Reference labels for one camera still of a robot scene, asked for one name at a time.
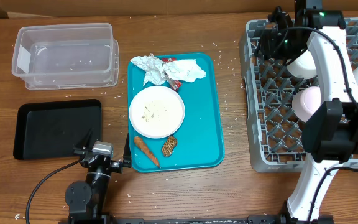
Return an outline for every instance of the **white napkin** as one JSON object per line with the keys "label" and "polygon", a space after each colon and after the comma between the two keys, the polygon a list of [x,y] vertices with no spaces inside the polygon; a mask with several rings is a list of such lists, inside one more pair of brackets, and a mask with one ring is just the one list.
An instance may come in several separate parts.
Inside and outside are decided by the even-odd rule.
{"label": "white napkin", "polygon": [[204,78],[206,72],[197,65],[196,59],[184,59],[164,63],[153,54],[150,56],[138,56],[131,59],[131,62],[146,71],[143,86],[147,82],[154,85],[165,83],[165,73],[173,80],[194,82],[197,78]]}

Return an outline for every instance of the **gray dish rack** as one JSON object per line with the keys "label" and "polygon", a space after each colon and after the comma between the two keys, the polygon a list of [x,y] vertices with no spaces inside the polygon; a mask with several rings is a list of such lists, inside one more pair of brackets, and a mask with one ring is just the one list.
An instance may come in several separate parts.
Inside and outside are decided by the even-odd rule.
{"label": "gray dish rack", "polygon": [[[358,18],[346,18],[346,43],[353,69],[358,67]],[[317,77],[305,80],[290,74],[280,61],[265,61],[254,52],[262,32],[270,32],[268,20],[251,20],[239,42],[241,72],[247,91],[247,130],[251,166],[257,172],[299,172],[306,152],[301,135],[305,125],[291,107],[293,96]],[[358,168],[358,155],[345,163]]]}

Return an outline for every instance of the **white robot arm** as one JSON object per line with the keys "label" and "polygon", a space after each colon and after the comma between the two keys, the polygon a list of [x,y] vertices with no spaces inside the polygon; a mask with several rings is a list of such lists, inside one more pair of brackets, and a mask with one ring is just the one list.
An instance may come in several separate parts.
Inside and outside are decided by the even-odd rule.
{"label": "white robot arm", "polygon": [[[306,161],[295,191],[283,206],[281,223],[319,223],[321,202],[337,172],[327,175],[326,171],[342,167],[358,153],[358,86],[346,49],[346,24],[341,11],[323,10],[322,0],[295,1],[295,25],[280,7],[268,19],[276,22],[277,31],[261,36],[255,54],[261,50],[265,59],[293,62],[307,48],[321,91],[321,106],[302,132]],[[341,123],[343,114],[347,123]],[[324,223],[334,222],[331,217]]]}
{"label": "white robot arm", "polygon": [[[346,31],[339,27],[323,27],[320,31],[327,34],[339,46],[346,63],[346,73],[349,86],[352,89],[351,93],[358,102],[358,86],[354,80],[346,50]],[[341,62],[333,46],[323,36],[313,32],[308,40],[308,50],[311,52],[316,65],[321,90],[321,102],[332,101],[334,98],[338,98],[341,102],[351,102],[348,94],[344,91],[344,77],[340,69]],[[292,218],[297,218],[301,221],[307,220],[318,183],[327,169],[337,166],[343,166],[343,164],[332,160],[323,160],[317,163],[311,154],[307,153],[298,184],[295,191],[287,200],[288,212]],[[324,180],[314,205],[311,215],[312,220],[319,217],[321,202],[336,172],[337,170],[332,171],[331,175]]]}

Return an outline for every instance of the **cookie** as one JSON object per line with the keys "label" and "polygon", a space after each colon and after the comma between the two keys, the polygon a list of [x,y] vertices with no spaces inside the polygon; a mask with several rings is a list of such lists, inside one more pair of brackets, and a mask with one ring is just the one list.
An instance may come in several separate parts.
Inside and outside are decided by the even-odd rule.
{"label": "cookie", "polygon": [[172,155],[173,148],[178,144],[177,139],[173,136],[169,136],[167,141],[164,143],[164,145],[161,148],[162,154],[165,157],[169,157]]}

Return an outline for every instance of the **wooden table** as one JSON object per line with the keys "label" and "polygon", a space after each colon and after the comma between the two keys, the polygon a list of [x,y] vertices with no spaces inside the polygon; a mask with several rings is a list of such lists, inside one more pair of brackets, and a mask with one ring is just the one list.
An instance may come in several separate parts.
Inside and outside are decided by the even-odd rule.
{"label": "wooden table", "polygon": [[[73,157],[18,161],[12,156],[17,109],[24,103],[97,98],[103,106],[103,141],[122,158],[127,133],[126,68],[138,55],[204,52],[214,61],[226,155],[211,169],[141,174],[125,169],[114,174],[106,210],[116,217],[219,218],[276,214],[293,192],[299,173],[260,174],[250,166],[246,128],[246,93],[240,71],[238,41],[246,22],[266,13],[196,16],[118,16],[0,20],[0,223],[25,223],[27,199],[49,172]],[[346,12],[358,17],[358,12]],[[108,22],[119,42],[119,83],[113,88],[30,91],[11,73],[17,32],[24,26]],[[68,215],[65,189],[84,180],[86,169],[75,166],[41,186],[30,209],[32,223],[56,223]],[[358,174],[340,172],[323,202],[321,213],[338,223],[358,223]],[[16,214],[21,219],[15,220]]]}

